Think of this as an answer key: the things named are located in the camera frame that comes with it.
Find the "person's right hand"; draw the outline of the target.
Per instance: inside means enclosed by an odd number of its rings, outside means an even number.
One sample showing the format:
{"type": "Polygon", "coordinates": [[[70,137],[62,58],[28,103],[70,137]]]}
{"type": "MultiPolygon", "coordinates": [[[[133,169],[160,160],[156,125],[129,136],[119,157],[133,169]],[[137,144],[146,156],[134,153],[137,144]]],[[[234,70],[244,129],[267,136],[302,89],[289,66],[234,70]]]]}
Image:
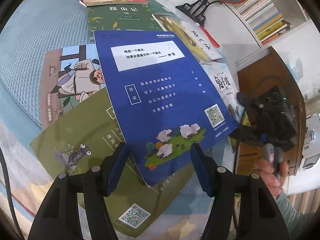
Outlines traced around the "person's right hand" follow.
{"type": "Polygon", "coordinates": [[[279,156],[281,150],[274,151],[272,144],[263,144],[262,149],[264,156],[256,160],[255,166],[272,197],[277,198],[282,192],[289,172],[289,165],[287,161],[278,162],[281,160],[281,156],[279,156]]]}

